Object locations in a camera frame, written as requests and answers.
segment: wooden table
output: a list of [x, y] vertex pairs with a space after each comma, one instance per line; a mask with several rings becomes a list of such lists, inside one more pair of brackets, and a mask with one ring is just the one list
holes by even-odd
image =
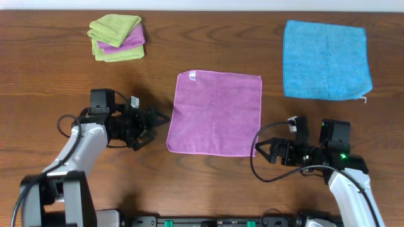
[[[94, 59], [88, 25], [108, 13], [142, 17], [143, 59]], [[287, 20], [366, 27], [374, 83], [366, 104], [284, 97]], [[352, 153], [362, 155], [370, 169], [386, 226], [403, 226], [403, 60], [403, 14], [0, 11], [0, 225], [9, 224], [21, 179], [42, 171], [66, 143], [56, 120], [89, 106], [90, 89], [134, 95], [141, 105], [157, 105], [170, 115], [177, 75], [205, 69], [262, 75], [262, 124], [305, 115], [312, 144], [318, 144], [323, 118], [349, 121]], [[158, 128], [156, 141], [138, 152], [102, 153], [88, 179], [96, 209], [119, 207], [132, 215], [260, 216], [275, 207], [290, 214], [303, 208], [339, 214], [321, 178], [296, 174], [263, 183], [251, 173], [248, 158], [168, 152], [168, 129], [168, 124]], [[64, 130], [69, 130], [67, 121]], [[261, 139], [273, 136], [293, 138], [287, 127], [277, 127]], [[291, 170], [260, 156], [255, 163], [268, 178]]]

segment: purple towel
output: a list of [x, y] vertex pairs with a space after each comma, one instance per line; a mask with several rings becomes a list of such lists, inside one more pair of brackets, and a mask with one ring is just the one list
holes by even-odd
[[245, 157], [261, 125], [260, 76], [193, 70], [177, 78], [169, 151]]
[[113, 54], [123, 50], [140, 47], [141, 45], [145, 44], [145, 37], [143, 36], [143, 28], [141, 23], [138, 23], [138, 25], [132, 29], [131, 33], [129, 33], [119, 47], [114, 47], [100, 41], [97, 41], [97, 44], [100, 49], [104, 50], [104, 54]]

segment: green towel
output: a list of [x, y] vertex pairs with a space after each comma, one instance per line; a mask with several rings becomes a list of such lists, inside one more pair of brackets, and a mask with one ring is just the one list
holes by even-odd
[[95, 60], [97, 61], [105, 61], [105, 62], [126, 61], [126, 60], [139, 59], [145, 55], [143, 46], [135, 47], [133, 49], [124, 50], [121, 52], [116, 52], [113, 54], [104, 54], [104, 51], [98, 47], [97, 41], [95, 39], [91, 39], [91, 43], [93, 47], [93, 55], [95, 55]]
[[92, 29], [87, 35], [97, 41], [119, 47], [140, 21], [139, 16], [105, 15], [90, 23]]

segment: folded towel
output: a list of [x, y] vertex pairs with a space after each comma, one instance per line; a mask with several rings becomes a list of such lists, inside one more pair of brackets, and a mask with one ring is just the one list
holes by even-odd
[[261, 123], [260, 76], [212, 71], [178, 75], [169, 151], [249, 156]]
[[96, 41], [119, 47], [129, 32], [141, 21], [139, 16], [105, 15], [90, 23], [87, 35]]
[[112, 45], [97, 41], [97, 45], [100, 49], [104, 50], [104, 54], [112, 54], [123, 50], [129, 50], [135, 47], [139, 47], [145, 43], [145, 37], [143, 36], [143, 28], [141, 23], [138, 23], [123, 41], [121, 46], [114, 47]]
[[288, 21], [283, 36], [285, 96], [362, 98], [372, 90], [364, 28]]
[[95, 60], [97, 61], [105, 61], [105, 62], [117, 62], [117, 61], [126, 61], [142, 58], [145, 55], [145, 51], [143, 50], [143, 46], [135, 47], [129, 50], [120, 51], [113, 54], [104, 54], [102, 49], [100, 49], [97, 45], [97, 41], [91, 39], [93, 55], [95, 55]]

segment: black cable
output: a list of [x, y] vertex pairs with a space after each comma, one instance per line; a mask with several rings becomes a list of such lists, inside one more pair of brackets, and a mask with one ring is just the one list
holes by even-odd
[[128, 100], [124, 95], [121, 94], [121, 92], [115, 91], [115, 93], [117, 93], [119, 96], [121, 96], [123, 99], [125, 99], [125, 101], [126, 101], [127, 103], [130, 103], [129, 100]]
[[300, 171], [300, 174], [301, 174], [303, 177], [311, 177], [311, 176], [316, 176], [316, 177], [321, 177], [321, 178], [323, 177], [322, 175], [317, 174], [317, 173], [310, 173], [310, 174], [303, 173], [303, 170]]
[[[270, 182], [274, 182], [274, 181], [280, 180], [280, 179], [282, 179], [282, 178], [285, 178], [285, 177], [287, 177], [287, 176], [289, 176], [289, 175], [292, 175], [292, 174], [294, 174], [294, 173], [297, 173], [297, 172], [299, 172], [299, 171], [308, 170], [308, 169], [311, 169], [311, 168], [327, 168], [327, 169], [329, 169], [329, 170], [333, 170], [333, 171], [335, 171], [335, 172], [337, 172], [337, 173], [343, 175], [344, 177], [346, 177], [348, 180], [350, 180], [350, 181], [358, 188], [359, 192], [364, 196], [364, 198], [365, 198], [365, 200], [366, 200], [366, 203], [367, 203], [367, 205], [369, 206], [369, 210], [370, 210], [371, 213], [372, 213], [372, 217], [373, 217], [373, 220], [374, 220], [374, 223], [375, 223], [376, 227], [380, 227], [379, 221], [377, 220], [377, 217], [376, 217], [376, 213], [375, 213], [375, 211], [374, 211], [374, 209], [373, 209], [373, 206], [372, 206], [372, 204], [371, 204], [371, 201], [370, 201], [369, 197], [368, 197], [367, 194], [366, 194], [365, 189], [360, 185], [360, 183], [358, 183], [358, 181], [356, 181], [354, 178], [352, 178], [349, 174], [346, 174], [346, 173], [344, 173], [344, 172], [342, 172], [342, 171], [340, 171], [340, 170], [337, 170], [336, 168], [333, 168], [333, 167], [330, 167], [330, 166], [326, 166], [326, 165], [311, 165], [311, 166], [305, 166], [305, 167], [300, 167], [300, 168], [297, 168], [297, 169], [292, 170], [292, 171], [290, 171], [290, 172], [284, 173], [283, 175], [274, 177], [274, 178], [272, 178], [272, 179], [263, 179], [262, 177], [260, 177], [260, 176], [257, 174], [257, 172], [255, 171], [255, 168], [254, 168], [254, 164], [253, 164], [253, 153], [254, 153], [254, 145], [255, 145], [255, 142], [256, 142], [258, 136], [259, 136], [265, 129], [267, 129], [267, 128], [271, 127], [271, 126], [274, 126], [274, 125], [278, 125], [278, 124], [289, 124], [289, 122], [274, 122], [274, 123], [272, 123], [272, 124], [268, 124], [268, 125], [264, 126], [261, 130], [259, 130], [259, 131], [257, 132], [257, 134], [256, 134], [255, 137], [254, 137], [254, 140], [252, 141], [251, 153], [250, 153], [250, 166], [251, 166], [251, 170], [252, 170], [252, 172], [254, 173], [254, 175], [255, 175], [260, 181], [266, 182], [266, 183], [270, 183]], [[324, 140], [324, 141], [321, 143], [321, 149], [323, 148], [325, 142], [326, 142], [326, 140]]]
[[21, 206], [21, 203], [22, 203], [23, 199], [28, 195], [28, 193], [29, 193], [30, 189], [32, 188], [32, 186], [34, 186], [36, 183], [38, 183], [43, 178], [45, 178], [46, 175], [49, 172], [54, 171], [55, 169], [62, 166], [66, 161], [68, 161], [70, 156], [74, 153], [75, 149], [77, 148], [77, 145], [78, 145], [78, 143], [80, 142], [80, 139], [81, 139], [81, 124], [80, 124], [80, 121], [77, 119], [77, 117], [75, 117], [74, 115], [70, 115], [70, 114], [63, 115], [57, 121], [57, 129], [58, 129], [59, 132], [61, 132], [62, 135], [66, 136], [66, 137], [69, 137], [68, 135], [63, 133], [63, 131], [60, 129], [60, 123], [61, 123], [62, 119], [65, 119], [66, 117], [70, 117], [70, 118], [74, 119], [74, 121], [76, 122], [76, 124], [78, 126], [77, 139], [74, 141], [74, 143], [73, 143], [72, 147], [70, 148], [70, 151], [67, 153], [67, 155], [61, 161], [59, 161], [59, 163], [57, 165], [55, 165], [55, 166], [51, 167], [50, 169], [42, 172], [36, 179], [32, 180], [28, 185], [25, 186], [24, 190], [21, 192], [21, 194], [18, 197], [17, 202], [15, 204], [15, 207], [14, 207], [14, 210], [13, 210], [13, 216], [11, 218], [11, 227], [15, 226], [18, 210], [19, 210], [19, 208]]
[[79, 116], [85, 116], [85, 115], [88, 113], [88, 109], [89, 109], [89, 108], [90, 108], [90, 107], [84, 108], [84, 109], [80, 112]]
[[269, 208], [269, 209], [267, 209], [267, 210], [263, 213], [263, 215], [261, 215], [261, 225], [264, 226], [264, 227], [268, 227], [268, 226], [264, 223], [264, 215], [267, 214], [267, 213], [270, 212], [270, 211], [276, 211], [276, 212], [278, 212], [281, 216], [283, 216], [282, 212], [280, 212], [278, 209], [275, 209], [275, 208]]
[[126, 145], [123, 146], [111, 146], [111, 145], [107, 145], [107, 148], [127, 148]]

